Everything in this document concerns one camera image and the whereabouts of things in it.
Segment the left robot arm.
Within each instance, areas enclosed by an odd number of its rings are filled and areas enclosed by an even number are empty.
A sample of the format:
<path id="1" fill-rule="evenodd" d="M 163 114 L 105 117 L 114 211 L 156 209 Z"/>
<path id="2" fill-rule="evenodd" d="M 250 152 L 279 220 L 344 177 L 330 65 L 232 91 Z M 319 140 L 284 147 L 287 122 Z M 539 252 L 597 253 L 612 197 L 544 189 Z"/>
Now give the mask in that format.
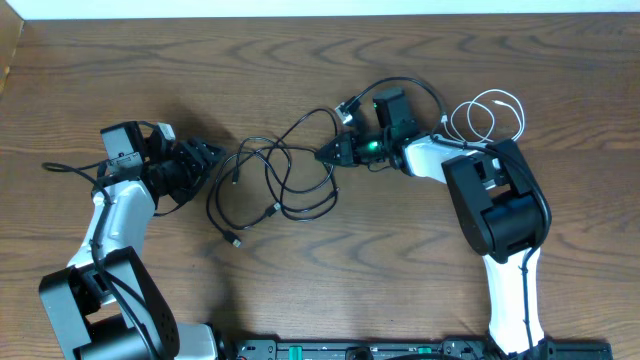
<path id="1" fill-rule="evenodd" d="M 198 137 L 176 138 L 166 123 L 127 121 L 101 130 L 107 153 L 96 164 L 94 212 L 67 265 L 46 275 L 39 296 L 67 359 L 219 359 L 208 324 L 175 317 L 141 260 L 162 197 L 190 202 L 224 158 Z"/>

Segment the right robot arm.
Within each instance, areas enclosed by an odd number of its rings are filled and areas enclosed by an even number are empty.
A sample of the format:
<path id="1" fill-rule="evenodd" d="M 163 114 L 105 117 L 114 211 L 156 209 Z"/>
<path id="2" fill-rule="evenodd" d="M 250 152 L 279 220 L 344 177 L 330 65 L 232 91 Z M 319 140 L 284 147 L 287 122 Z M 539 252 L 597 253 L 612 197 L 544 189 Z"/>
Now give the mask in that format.
<path id="1" fill-rule="evenodd" d="M 537 309 L 536 267 L 551 211 L 515 139 L 468 142 L 423 132 L 400 87 L 376 94 L 377 132 L 360 118 L 360 98 L 339 104 L 348 131 L 316 154 L 322 163 L 390 167 L 447 186 L 461 231 L 482 257 L 491 302 L 489 339 L 504 358 L 539 359 L 545 335 Z"/>

